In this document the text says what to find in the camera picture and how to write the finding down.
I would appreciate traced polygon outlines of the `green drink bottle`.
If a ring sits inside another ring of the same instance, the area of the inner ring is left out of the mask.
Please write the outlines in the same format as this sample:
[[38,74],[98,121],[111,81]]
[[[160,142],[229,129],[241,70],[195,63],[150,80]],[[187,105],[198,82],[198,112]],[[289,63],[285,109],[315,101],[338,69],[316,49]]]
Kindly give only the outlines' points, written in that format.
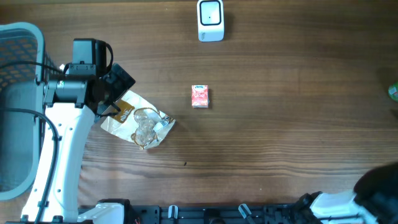
[[398,82],[395,82],[388,88],[388,95],[392,100],[398,102]]

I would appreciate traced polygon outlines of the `red Kleenex tissue pack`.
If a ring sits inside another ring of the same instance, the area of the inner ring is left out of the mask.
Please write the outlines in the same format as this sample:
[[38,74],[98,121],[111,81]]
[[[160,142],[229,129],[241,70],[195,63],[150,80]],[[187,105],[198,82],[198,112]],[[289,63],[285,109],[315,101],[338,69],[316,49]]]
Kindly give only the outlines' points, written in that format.
[[208,85],[192,85],[192,107],[208,108],[209,103]]

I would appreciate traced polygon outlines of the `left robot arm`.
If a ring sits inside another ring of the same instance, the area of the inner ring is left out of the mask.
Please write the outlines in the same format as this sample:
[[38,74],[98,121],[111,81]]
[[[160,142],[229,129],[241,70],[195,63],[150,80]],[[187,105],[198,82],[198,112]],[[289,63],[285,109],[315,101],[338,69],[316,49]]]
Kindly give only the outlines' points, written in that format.
[[122,113],[115,101],[134,79],[112,74],[113,50],[97,39],[74,39],[72,61],[45,86],[39,165],[21,223],[76,223],[83,151],[96,118]]

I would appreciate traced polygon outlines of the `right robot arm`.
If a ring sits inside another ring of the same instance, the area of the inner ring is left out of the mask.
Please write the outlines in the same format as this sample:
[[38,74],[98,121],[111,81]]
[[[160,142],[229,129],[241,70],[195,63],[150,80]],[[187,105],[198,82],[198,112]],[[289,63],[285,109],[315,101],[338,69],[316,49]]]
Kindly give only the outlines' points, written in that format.
[[368,171],[353,190],[305,194],[293,213],[295,223],[397,224],[397,163]]

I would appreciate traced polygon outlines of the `brown cream snack pouch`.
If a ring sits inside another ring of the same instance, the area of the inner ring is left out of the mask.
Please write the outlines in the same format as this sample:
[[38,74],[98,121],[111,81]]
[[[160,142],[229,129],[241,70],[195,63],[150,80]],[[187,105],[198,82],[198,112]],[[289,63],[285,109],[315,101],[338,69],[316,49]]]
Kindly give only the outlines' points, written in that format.
[[106,118],[101,128],[120,139],[134,143],[141,150],[157,147],[175,124],[173,118],[131,90],[116,105],[121,111]]

